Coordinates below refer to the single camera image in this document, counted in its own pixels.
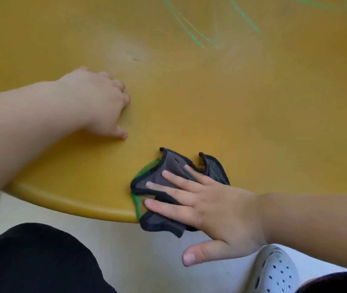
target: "white crocs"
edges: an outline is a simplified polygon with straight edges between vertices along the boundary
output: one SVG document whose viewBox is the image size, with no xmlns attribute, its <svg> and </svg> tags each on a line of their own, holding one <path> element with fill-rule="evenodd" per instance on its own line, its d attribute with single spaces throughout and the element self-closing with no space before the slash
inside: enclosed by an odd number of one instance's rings
<svg viewBox="0 0 347 293">
<path fill-rule="evenodd" d="M 296 266 L 280 247 L 264 246 L 256 256 L 243 293 L 294 293 L 299 287 Z"/>
</svg>

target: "hand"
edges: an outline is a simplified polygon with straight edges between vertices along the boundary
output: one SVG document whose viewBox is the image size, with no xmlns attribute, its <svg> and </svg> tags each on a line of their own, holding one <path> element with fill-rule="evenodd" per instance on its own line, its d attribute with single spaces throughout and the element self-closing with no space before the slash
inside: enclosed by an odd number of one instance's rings
<svg viewBox="0 0 347 293">
<path fill-rule="evenodd" d="M 145 200 L 149 210 L 193 226 L 212 238 L 187 248 L 182 258 L 184 265 L 247 256 L 266 244 L 260 196 L 220 184 L 188 165 L 185 168 L 198 183 L 168 171 L 163 171 L 162 176 L 180 189 L 147 183 L 148 188 L 166 192 L 182 206 Z"/>
<path fill-rule="evenodd" d="M 57 81 L 70 88 L 72 97 L 80 100 L 88 112 L 85 129 L 99 135 L 127 139 L 128 133 L 117 125 L 121 111 L 130 103 L 123 82 L 106 72 L 93 73 L 81 67 Z"/>
</svg>

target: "microfiber cloth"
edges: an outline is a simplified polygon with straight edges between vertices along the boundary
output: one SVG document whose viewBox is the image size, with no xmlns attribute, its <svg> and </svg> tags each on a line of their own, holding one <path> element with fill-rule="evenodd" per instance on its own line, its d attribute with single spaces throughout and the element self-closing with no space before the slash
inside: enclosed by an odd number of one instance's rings
<svg viewBox="0 0 347 293">
<path fill-rule="evenodd" d="M 200 152 L 199 156 L 202 158 L 205 165 L 204 169 L 200 169 L 187 157 L 180 155 L 175 151 L 166 148 L 160 148 L 160 151 L 162 152 L 162 157 L 144 167 L 132 180 L 130 185 L 131 194 L 136 206 L 137 218 L 143 230 L 170 231 L 177 237 L 181 237 L 185 230 L 196 231 L 196 229 L 147 210 L 144 206 L 146 198 L 154 198 L 161 202 L 172 203 L 175 205 L 180 205 L 180 203 L 165 192 L 147 188 L 146 183 L 150 181 L 163 186 L 178 188 L 176 185 L 162 177 L 161 173 L 165 169 L 177 176 L 195 181 L 195 178 L 184 168 L 186 164 L 197 172 L 209 176 L 217 182 L 225 185 L 230 185 L 230 183 L 221 163 L 213 156 Z"/>
</svg>

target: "gray cloth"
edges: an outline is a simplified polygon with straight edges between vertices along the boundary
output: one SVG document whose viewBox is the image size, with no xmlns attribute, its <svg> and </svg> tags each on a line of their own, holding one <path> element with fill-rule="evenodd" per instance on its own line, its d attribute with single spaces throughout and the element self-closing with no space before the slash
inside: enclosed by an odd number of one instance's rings
<svg viewBox="0 0 347 293">
<path fill-rule="evenodd" d="M 130 188 L 135 195 L 154 195 L 159 201 L 179 205 L 179 202 L 177 202 L 167 193 L 148 189 L 146 187 L 146 183 L 150 181 L 159 185 L 178 188 L 176 185 L 172 184 L 162 177 L 161 173 L 164 170 L 167 170 L 177 176 L 186 178 L 188 180 L 195 181 L 195 178 L 184 168 L 186 164 L 191 166 L 197 172 L 209 176 L 217 182 L 229 185 L 229 179 L 225 174 L 224 168 L 222 167 L 220 162 L 213 156 L 199 153 L 199 156 L 203 159 L 203 162 L 205 164 L 204 169 L 199 169 L 191 162 L 191 160 L 189 160 L 185 156 L 180 155 L 179 153 L 166 148 L 160 148 L 160 151 L 163 152 L 160 162 L 155 167 L 151 168 L 148 172 L 135 178 L 132 181 Z M 170 231 L 178 237 L 181 237 L 186 229 L 190 231 L 196 230 L 191 226 L 187 226 L 180 222 L 163 217 L 152 211 L 148 211 L 140 218 L 140 224 L 142 229 L 146 231 Z"/>
</svg>

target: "table surface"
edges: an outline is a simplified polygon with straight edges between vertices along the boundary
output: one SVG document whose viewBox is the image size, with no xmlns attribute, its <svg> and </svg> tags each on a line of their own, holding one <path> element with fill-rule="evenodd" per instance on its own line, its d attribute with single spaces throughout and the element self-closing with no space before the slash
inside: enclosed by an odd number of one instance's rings
<svg viewBox="0 0 347 293">
<path fill-rule="evenodd" d="M 81 65 L 126 83 L 128 140 L 75 133 L 12 195 L 135 222 L 130 182 L 159 147 L 256 193 L 347 192 L 347 0 L 0 0 L 0 91 Z"/>
</svg>

